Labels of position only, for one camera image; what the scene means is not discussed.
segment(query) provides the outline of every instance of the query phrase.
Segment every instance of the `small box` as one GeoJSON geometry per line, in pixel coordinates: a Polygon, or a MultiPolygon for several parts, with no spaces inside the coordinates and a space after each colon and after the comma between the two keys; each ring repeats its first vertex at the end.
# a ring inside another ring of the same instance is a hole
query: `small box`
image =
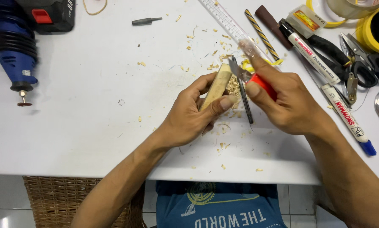
{"type": "Polygon", "coordinates": [[[324,19],[319,17],[306,5],[300,5],[289,12],[285,20],[306,39],[321,30],[327,24],[324,19]]]}

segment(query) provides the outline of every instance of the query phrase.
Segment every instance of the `wooden block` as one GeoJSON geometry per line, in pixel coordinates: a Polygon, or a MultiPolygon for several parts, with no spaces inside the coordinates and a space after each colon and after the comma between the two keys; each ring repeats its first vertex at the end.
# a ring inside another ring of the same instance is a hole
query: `wooden block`
{"type": "Polygon", "coordinates": [[[201,105],[200,111],[204,110],[209,106],[210,103],[220,98],[225,91],[227,84],[229,83],[230,77],[232,77],[232,71],[230,70],[230,66],[223,63],[213,80],[211,87],[205,97],[204,103],[201,105]]]}

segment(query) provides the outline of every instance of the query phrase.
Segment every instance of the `person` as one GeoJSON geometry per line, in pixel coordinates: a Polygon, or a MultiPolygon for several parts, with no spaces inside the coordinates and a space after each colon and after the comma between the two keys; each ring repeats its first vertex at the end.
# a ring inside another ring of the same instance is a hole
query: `person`
{"type": "MultiPolygon", "coordinates": [[[[273,101],[258,84],[246,92],[280,130],[304,135],[336,213],[353,228],[379,228],[379,179],[349,145],[295,73],[281,73],[261,59],[248,42],[241,48],[256,73],[277,92],[273,101]]],[[[78,208],[72,228],[111,227],[155,164],[173,147],[190,143],[237,98],[224,95],[198,111],[200,95],[216,74],[200,76],[180,92],[160,127],[108,173],[78,208]]],[[[285,227],[276,185],[158,181],[157,227],[285,227]]]]}

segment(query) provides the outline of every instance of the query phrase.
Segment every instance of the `clear plastic ruler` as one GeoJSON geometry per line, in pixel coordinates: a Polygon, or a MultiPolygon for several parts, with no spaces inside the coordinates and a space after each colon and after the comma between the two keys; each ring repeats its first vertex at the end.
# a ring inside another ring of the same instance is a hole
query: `clear plastic ruler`
{"type": "Polygon", "coordinates": [[[260,56],[267,59],[271,63],[273,62],[266,53],[251,39],[247,33],[240,27],[239,24],[233,20],[233,18],[226,12],[226,10],[219,3],[215,5],[215,0],[198,0],[213,18],[220,24],[220,26],[232,37],[232,39],[238,44],[242,39],[250,39],[253,41],[260,56]]]}

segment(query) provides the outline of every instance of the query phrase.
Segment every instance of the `blue marker cap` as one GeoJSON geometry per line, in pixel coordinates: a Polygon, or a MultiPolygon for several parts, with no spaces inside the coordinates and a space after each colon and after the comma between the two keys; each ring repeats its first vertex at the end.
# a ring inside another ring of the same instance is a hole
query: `blue marker cap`
{"type": "Polygon", "coordinates": [[[368,155],[368,156],[375,156],[377,155],[377,152],[375,151],[374,147],[372,146],[372,143],[370,140],[368,140],[368,142],[366,143],[363,143],[363,142],[359,142],[361,148],[363,148],[364,152],[368,155]]]}

